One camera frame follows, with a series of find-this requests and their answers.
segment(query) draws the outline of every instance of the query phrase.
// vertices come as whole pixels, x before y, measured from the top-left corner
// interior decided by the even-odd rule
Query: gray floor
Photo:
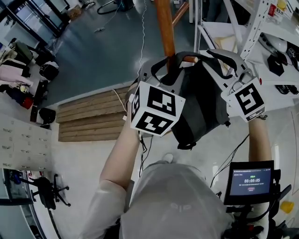
[[[134,2],[134,8],[118,12],[102,32],[94,33],[94,30],[102,27],[114,14],[97,14],[96,10],[105,3],[104,0],[98,0],[68,26],[56,57],[60,72],[49,84],[48,100],[43,106],[136,78],[142,47],[144,2]],[[155,5],[150,0],[146,2],[142,62],[164,55]],[[188,19],[187,12],[174,28],[177,52],[193,49],[194,24]]]

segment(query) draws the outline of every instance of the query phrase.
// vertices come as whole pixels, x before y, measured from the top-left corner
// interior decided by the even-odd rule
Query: wooden pallet
[[[128,87],[117,89],[122,102]],[[58,107],[58,141],[116,140],[125,121],[123,106],[114,91],[107,91]]]

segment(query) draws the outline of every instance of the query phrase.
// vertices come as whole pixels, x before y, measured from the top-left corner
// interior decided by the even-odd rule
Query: floor
[[[157,11],[150,0],[144,16],[145,43],[142,63],[149,58],[161,57],[164,50],[157,22]],[[56,61],[58,76],[49,84],[48,100],[42,106],[104,88],[135,80],[139,69],[142,48],[143,0],[134,0],[135,7],[118,12],[102,32],[112,16],[98,15],[97,8],[107,0],[97,0],[92,8],[83,12],[67,27],[60,42]],[[104,10],[115,7],[110,4]],[[194,24],[186,13],[174,28],[176,51],[193,51]]]
[[[299,202],[299,175],[297,174],[297,149],[299,143],[298,109],[285,108],[268,112],[267,127],[272,146],[272,157],[275,167],[282,171],[281,188],[292,185],[292,191],[285,198]],[[247,124],[239,117],[231,119],[231,126],[220,126],[204,136],[192,151],[178,150],[173,134],[162,138],[154,137],[151,151],[145,164],[153,163],[168,152],[172,152],[178,163],[197,167],[205,173],[208,183],[218,167],[227,156],[248,134]],[[54,220],[63,239],[73,239],[78,236],[84,223],[88,204],[98,185],[99,175],[104,163],[112,150],[115,141],[62,143],[57,141],[58,124],[52,127],[52,147],[54,171],[62,176],[64,185],[69,185],[66,198],[71,207],[58,203],[53,211]],[[145,140],[149,147],[149,138]],[[249,144],[246,141],[237,151],[234,161],[248,159]],[[132,179],[138,181],[140,166],[140,150],[137,154]],[[228,169],[224,170],[215,180],[214,191],[225,193]],[[286,219],[289,226],[298,226],[299,217],[296,206],[290,215],[282,211],[277,215],[277,221]]]

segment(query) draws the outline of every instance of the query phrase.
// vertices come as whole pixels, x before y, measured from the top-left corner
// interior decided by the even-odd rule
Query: black backpack
[[[199,60],[194,66],[179,67],[185,56],[196,56]],[[160,79],[161,87],[186,99],[178,122],[172,132],[178,141],[178,149],[192,149],[202,136],[218,125],[229,126],[227,103],[221,98],[221,89],[207,72],[202,62],[206,62],[222,78],[220,63],[193,52],[180,52],[166,58],[151,67],[151,74],[156,77],[160,68],[171,61],[168,74]]]

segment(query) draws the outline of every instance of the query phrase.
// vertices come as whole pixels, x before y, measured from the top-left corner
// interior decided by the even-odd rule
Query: person
[[[171,154],[149,165],[142,173],[129,209],[125,201],[139,147],[130,114],[100,174],[87,219],[79,238],[102,239],[120,219],[117,237],[124,239],[204,238],[220,239],[233,222],[223,202],[194,167],[170,163]],[[249,122],[249,161],[271,160],[271,147],[264,120]],[[249,217],[263,214],[269,206],[257,204]],[[266,239],[268,214],[255,223]]]

